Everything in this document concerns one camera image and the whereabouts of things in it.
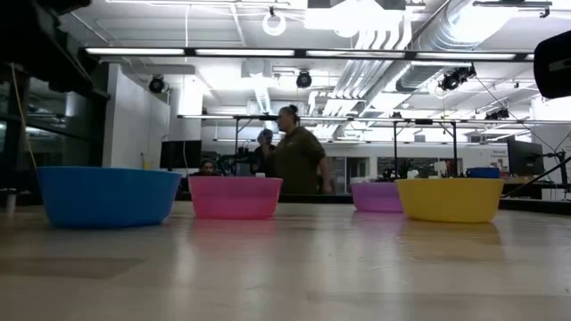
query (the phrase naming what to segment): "monitor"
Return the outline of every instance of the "monitor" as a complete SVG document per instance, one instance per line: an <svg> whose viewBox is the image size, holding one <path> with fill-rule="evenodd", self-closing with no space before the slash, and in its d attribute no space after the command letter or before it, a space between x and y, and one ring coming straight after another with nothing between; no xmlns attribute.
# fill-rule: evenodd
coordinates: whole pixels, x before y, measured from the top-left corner
<svg viewBox="0 0 571 321"><path fill-rule="evenodd" d="M163 142L161 147L161 168L198 169L202 160L202 148L202 141Z"/></svg>
<svg viewBox="0 0 571 321"><path fill-rule="evenodd" d="M540 144L508 140L509 173L517 176L541 175L543 166L543 148Z"/></svg>

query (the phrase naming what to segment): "man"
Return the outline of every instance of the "man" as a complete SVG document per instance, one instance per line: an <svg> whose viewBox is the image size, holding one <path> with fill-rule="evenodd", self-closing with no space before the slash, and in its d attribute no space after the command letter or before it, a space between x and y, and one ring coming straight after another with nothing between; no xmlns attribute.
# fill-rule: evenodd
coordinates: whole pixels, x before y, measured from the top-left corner
<svg viewBox="0 0 571 321"><path fill-rule="evenodd" d="M250 166L252 174L264 173L266 177L276 177L275 167L268 162L261 149L262 146L267 144L269 150L273 152L276 149L276 146L271 144L273 137L274 133L270 129L264 129L258 135L258 144L260 146L253 151L253 160Z"/></svg>

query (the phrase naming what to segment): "blue bowl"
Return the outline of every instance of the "blue bowl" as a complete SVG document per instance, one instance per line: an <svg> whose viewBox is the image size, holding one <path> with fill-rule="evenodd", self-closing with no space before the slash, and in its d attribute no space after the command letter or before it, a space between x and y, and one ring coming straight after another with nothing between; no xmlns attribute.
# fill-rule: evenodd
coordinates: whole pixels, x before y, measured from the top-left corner
<svg viewBox="0 0 571 321"><path fill-rule="evenodd" d="M180 174L142 169L37 169L53 226L114 228L160 224L175 199Z"/></svg>

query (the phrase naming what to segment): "plastic bowl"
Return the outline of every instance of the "plastic bowl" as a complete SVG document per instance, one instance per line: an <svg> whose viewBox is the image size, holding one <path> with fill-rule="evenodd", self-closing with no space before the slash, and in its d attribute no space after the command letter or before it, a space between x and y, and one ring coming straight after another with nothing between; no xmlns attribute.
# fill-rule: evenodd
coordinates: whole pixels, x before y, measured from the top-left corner
<svg viewBox="0 0 571 321"><path fill-rule="evenodd" d="M206 219L272 218L282 180L261 177L190 177L194 213Z"/></svg>
<svg viewBox="0 0 571 321"><path fill-rule="evenodd" d="M490 222L498 211L504 180L495 178L399 179L404 213L436 222Z"/></svg>
<svg viewBox="0 0 571 321"><path fill-rule="evenodd" d="M399 190L395 183L351 184L353 203L358 211L402 213Z"/></svg>
<svg viewBox="0 0 571 321"><path fill-rule="evenodd" d="M142 169L37 169L53 226L113 228L160 224L175 200L180 174Z"/></svg>

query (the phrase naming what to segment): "black equipment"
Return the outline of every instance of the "black equipment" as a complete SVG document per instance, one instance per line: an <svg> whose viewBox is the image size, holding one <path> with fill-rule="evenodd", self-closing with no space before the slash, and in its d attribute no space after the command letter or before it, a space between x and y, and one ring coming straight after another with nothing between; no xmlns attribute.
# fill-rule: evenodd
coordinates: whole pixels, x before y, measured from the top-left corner
<svg viewBox="0 0 571 321"><path fill-rule="evenodd" d="M162 169L198 169L202 160L202 141L162 142Z"/></svg>
<svg viewBox="0 0 571 321"><path fill-rule="evenodd" d="M512 175L541 175L545 171L540 144L508 140L508 162L509 173Z"/></svg>
<svg viewBox="0 0 571 321"><path fill-rule="evenodd" d="M544 97L571 95L571 31L544 40L535 48L534 74Z"/></svg>
<svg viewBox="0 0 571 321"><path fill-rule="evenodd" d="M455 69L453 72L447 72L444 74L443 81L439 84L442 90L454 90L460 85L468 81L476 75L476 69L474 65L471 67L460 67Z"/></svg>
<svg viewBox="0 0 571 321"><path fill-rule="evenodd" d="M164 81L163 75L154 75L153 79L149 83L149 90L153 94L164 94L169 90L169 84Z"/></svg>
<svg viewBox="0 0 571 321"><path fill-rule="evenodd" d="M485 115L485 120L498 120L498 119L508 119L509 111L507 108L502 107L498 111L489 112Z"/></svg>
<svg viewBox="0 0 571 321"><path fill-rule="evenodd" d="M295 82L298 88L304 89L311 86L311 76L310 72L307 70L300 71L300 75L297 77Z"/></svg>
<svg viewBox="0 0 571 321"><path fill-rule="evenodd" d="M0 1L0 64L15 63L29 75L62 91L90 93L90 69L96 63L79 54L80 44L59 29L59 16L91 4L91 0Z"/></svg>

